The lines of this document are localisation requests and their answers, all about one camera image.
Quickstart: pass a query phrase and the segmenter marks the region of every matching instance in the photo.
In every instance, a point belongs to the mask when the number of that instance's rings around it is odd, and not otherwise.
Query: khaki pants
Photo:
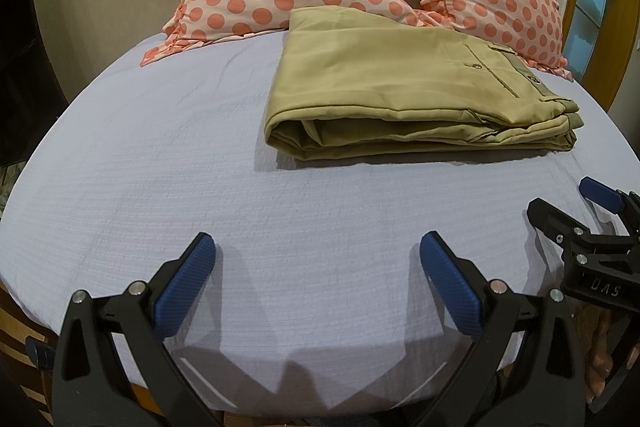
[[[302,8],[291,13],[264,133],[302,160],[569,150],[577,111],[504,46],[356,9]]]

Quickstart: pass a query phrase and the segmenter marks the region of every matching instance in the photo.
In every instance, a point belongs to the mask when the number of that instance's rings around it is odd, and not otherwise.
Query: silver bolt
[[[78,290],[71,295],[71,301],[75,304],[79,304],[86,299],[86,291]]]
[[[129,285],[129,293],[131,295],[140,295],[146,289],[144,281],[135,281]]]
[[[507,291],[507,284],[500,279],[494,279],[489,283],[489,288],[492,292],[501,295]]]
[[[551,300],[555,302],[562,302],[564,300],[564,294],[558,288],[553,288],[549,292],[549,296]]]

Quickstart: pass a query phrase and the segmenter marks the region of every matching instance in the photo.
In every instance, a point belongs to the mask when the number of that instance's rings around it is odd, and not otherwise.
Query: bed sheet
[[[299,163],[262,136],[284,38],[140,68],[153,36],[74,100],[0,221],[0,277],[32,317],[60,331],[74,290],[111,295],[148,280],[202,230],[218,261],[166,345],[206,403],[269,417],[372,412],[436,393],[468,346],[420,268],[424,233],[438,230],[487,278],[541,293],[561,261],[528,224],[530,200],[594,231],[623,230],[577,184],[640,191],[638,159],[578,84],[535,72],[580,105],[571,152]]]

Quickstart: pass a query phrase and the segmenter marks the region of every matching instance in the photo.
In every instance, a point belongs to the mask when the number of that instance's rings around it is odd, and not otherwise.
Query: blue rubber pad
[[[578,187],[583,198],[599,204],[612,214],[617,214],[625,209],[625,202],[622,196],[613,188],[607,187],[592,178],[583,178]]]
[[[420,242],[422,269],[431,277],[449,314],[463,335],[477,340],[482,333],[482,305],[449,254],[436,239],[427,233]]]
[[[215,263],[216,245],[204,235],[156,301],[154,333],[158,339],[178,332]]]

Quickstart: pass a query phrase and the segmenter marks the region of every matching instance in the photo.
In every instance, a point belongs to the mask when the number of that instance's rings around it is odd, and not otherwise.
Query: mattress
[[[469,345],[420,268],[437,230],[516,292],[548,291],[559,249],[526,219],[541,197],[594,232],[623,230],[585,202],[592,176],[640,191],[638,159],[579,84],[534,73],[580,105],[571,152],[468,152],[296,162],[262,120],[286,32],[144,68],[153,36],[70,105],[34,152],[0,221],[0,278],[60,331],[78,288],[120,293],[199,231],[212,276],[178,334],[178,367],[214,409],[364,413],[437,393]],[[116,338],[131,381],[144,384]],[[504,363],[513,360],[516,340]]]

